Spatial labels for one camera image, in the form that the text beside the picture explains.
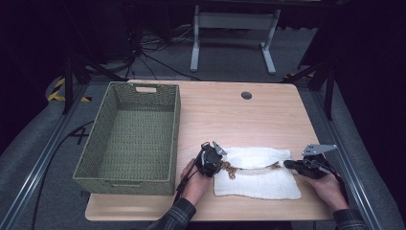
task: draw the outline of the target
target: sleeve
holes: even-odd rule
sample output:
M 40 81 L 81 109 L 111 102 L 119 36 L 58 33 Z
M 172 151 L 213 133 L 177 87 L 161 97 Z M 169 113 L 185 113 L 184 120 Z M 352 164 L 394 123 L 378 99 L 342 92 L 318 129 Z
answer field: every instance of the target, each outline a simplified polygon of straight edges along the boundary
M 196 213 L 196 208 L 185 198 L 180 197 L 170 209 L 147 230 L 183 230 Z
M 343 209 L 334 212 L 334 220 L 337 223 L 337 228 L 346 230 L 367 230 L 370 229 L 361 214 L 355 209 Z

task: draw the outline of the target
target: wooden table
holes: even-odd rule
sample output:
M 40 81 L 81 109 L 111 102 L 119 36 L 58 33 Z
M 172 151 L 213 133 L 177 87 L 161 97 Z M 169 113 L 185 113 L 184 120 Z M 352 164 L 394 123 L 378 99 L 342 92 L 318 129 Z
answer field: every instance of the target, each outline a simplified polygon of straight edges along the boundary
M 204 142 L 230 147 L 269 147 L 291 150 L 302 159 L 307 144 L 318 144 L 305 107 L 294 85 L 179 80 L 131 80 L 178 84 L 181 117 L 177 180 Z M 251 100 L 241 98 L 250 92 Z M 245 196 L 215 196 L 214 186 L 197 204 L 192 220 L 314 220 L 331 219 L 330 211 L 312 187 L 295 175 L 302 198 L 263 200 Z M 174 196 L 90 196 L 89 220 L 156 220 L 171 206 Z

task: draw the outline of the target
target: hand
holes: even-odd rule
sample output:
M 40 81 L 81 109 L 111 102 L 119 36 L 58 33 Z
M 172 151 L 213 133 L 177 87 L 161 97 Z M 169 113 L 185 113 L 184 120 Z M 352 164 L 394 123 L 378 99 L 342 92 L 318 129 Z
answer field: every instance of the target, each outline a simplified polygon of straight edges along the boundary
M 320 179 L 312 179 L 300 175 L 316 190 L 319 197 L 331 208 L 333 212 L 341 209 L 349 209 L 349 205 L 340 191 L 340 184 L 333 174 L 328 174 Z
M 189 162 L 186 168 L 180 174 L 180 178 L 183 179 L 184 175 L 188 173 L 189 168 L 192 166 L 194 159 Z M 193 166 L 191 173 L 189 174 L 189 182 L 182 193 L 182 197 L 187 199 L 191 204 L 196 206 L 200 198 L 206 193 L 209 185 L 211 184 L 211 177 L 202 175 L 197 171 L 197 167 Z

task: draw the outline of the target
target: wicker basket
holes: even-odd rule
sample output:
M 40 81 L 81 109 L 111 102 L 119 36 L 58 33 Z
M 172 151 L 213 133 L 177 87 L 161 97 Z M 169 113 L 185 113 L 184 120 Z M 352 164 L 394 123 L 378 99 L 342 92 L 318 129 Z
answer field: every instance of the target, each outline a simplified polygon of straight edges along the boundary
M 74 173 L 90 193 L 174 194 L 179 86 L 110 82 Z

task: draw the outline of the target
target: white towel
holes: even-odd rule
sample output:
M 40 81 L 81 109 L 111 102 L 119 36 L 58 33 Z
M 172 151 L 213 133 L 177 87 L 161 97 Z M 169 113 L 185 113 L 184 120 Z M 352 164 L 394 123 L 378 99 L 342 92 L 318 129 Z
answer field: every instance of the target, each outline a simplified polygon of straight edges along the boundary
M 261 169 L 280 161 L 279 169 L 237 170 L 230 179 L 225 170 L 214 176 L 216 196 L 238 195 L 262 199 L 298 199 L 302 196 L 292 172 L 282 164 L 290 160 L 290 150 L 272 148 L 229 148 L 224 161 L 241 169 Z

